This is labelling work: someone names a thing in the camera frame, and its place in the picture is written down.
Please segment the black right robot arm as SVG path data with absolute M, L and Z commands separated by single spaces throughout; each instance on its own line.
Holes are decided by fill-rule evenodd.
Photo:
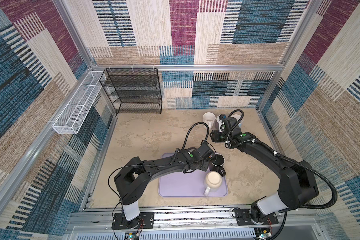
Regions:
M 322 210 L 332 207 L 338 200 L 334 184 L 324 175 L 314 170 L 306 161 L 296 161 L 272 149 L 255 135 L 243 133 L 239 127 L 240 120 L 229 115 L 216 117 L 218 129 L 210 137 L 214 143 L 224 143 L 230 150 L 239 150 L 252 156 L 269 168 L 280 179 L 277 192 L 252 203 L 251 220 L 254 224 L 263 223 L 276 212 L 287 213 L 299 208 Z M 320 178 L 331 190 L 331 199 L 321 205 L 310 205 L 309 201 L 319 195 L 316 178 Z

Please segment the white faceted ceramic mug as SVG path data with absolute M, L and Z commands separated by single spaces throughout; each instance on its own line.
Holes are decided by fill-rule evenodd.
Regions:
M 204 113 L 203 122 L 209 126 L 210 130 L 213 130 L 216 125 L 216 116 L 211 112 Z

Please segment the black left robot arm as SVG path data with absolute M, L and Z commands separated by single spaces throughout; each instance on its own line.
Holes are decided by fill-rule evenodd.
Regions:
M 188 137 L 192 129 L 198 125 L 206 127 L 206 136 L 198 148 L 187 149 Z M 138 200 L 151 181 L 172 173 L 190 174 L 198 170 L 204 172 L 207 170 L 208 163 L 216 154 L 207 141 L 209 133 L 210 128 L 206 123 L 195 123 L 189 128 L 183 146 L 177 148 L 171 157 L 152 161 L 142 161 L 139 157 L 134 157 L 125 166 L 113 171 L 116 174 L 114 177 L 116 188 L 113 192 L 120 199 L 122 215 L 128 224 L 140 221 Z

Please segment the black ceramic mug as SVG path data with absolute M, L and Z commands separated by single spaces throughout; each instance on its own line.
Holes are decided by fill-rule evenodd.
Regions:
M 221 177 L 226 176 L 226 170 L 224 169 L 225 158 L 221 154 L 216 154 L 212 162 L 209 163 L 209 170 L 217 172 Z

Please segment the lavender ceramic mug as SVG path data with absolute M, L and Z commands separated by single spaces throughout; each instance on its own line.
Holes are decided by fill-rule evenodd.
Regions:
M 223 119 L 225 118 L 225 115 L 218 115 L 216 118 L 216 127 L 217 129 L 222 132 L 222 125 L 223 125 Z

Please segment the light blue ceramic mug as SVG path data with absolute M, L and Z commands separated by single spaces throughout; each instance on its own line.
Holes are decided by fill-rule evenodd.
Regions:
M 241 114 L 233 114 L 232 115 L 233 118 L 235 118 L 237 120 L 238 124 L 238 128 L 242 127 L 242 124 L 244 122 L 244 118 L 241 117 Z

